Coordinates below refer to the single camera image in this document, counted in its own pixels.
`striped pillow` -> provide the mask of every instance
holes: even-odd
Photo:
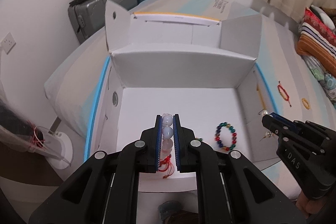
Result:
[[[304,14],[296,52],[314,56],[336,76],[336,35],[309,8]]]

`wall socket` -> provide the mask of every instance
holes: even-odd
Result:
[[[16,42],[11,33],[8,33],[8,35],[6,35],[6,37],[1,42],[2,48],[4,49],[6,54],[11,51],[15,44]]]

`open cardboard box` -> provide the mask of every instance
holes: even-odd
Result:
[[[262,16],[219,21],[180,14],[134,13],[108,1],[106,43],[97,104],[89,124],[85,157],[113,153],[154,127],[156,115],[179,114],[181,125],[219,150],[221,122],[237,131],[236,149],[259,169],[279,161],[277,140],[266,133],[260,112],[276,110],[258,67]],[[223,144],[231,134],[222,129]],[[175,165],[174,149],[172,163]],[[194,173],[141,174],[140,192],[196,190]]]

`brown floor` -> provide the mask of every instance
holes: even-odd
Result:
[[[44,156],[18,152],[0,142],[0,177],[42,186],[59,186],[63,180]]]

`multicolored bead bracelet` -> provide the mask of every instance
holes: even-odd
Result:
[[[221,135],[221,128],[222,127],[228,128],[230,130],[230,132],[232,133],[232,144],[231,144],[230,147],[227,147],[227,146],[223,145],[223,143],[221,141],[221,138],[219,137]],[[216,129],[215,141],[218,143],[219,148],[223,148],[225,151],[232,151],[236,147],[236,143],[237,143],[236,130],[233,128],[232,125],[230,125],[227,122],[220,123],[219,126]]]

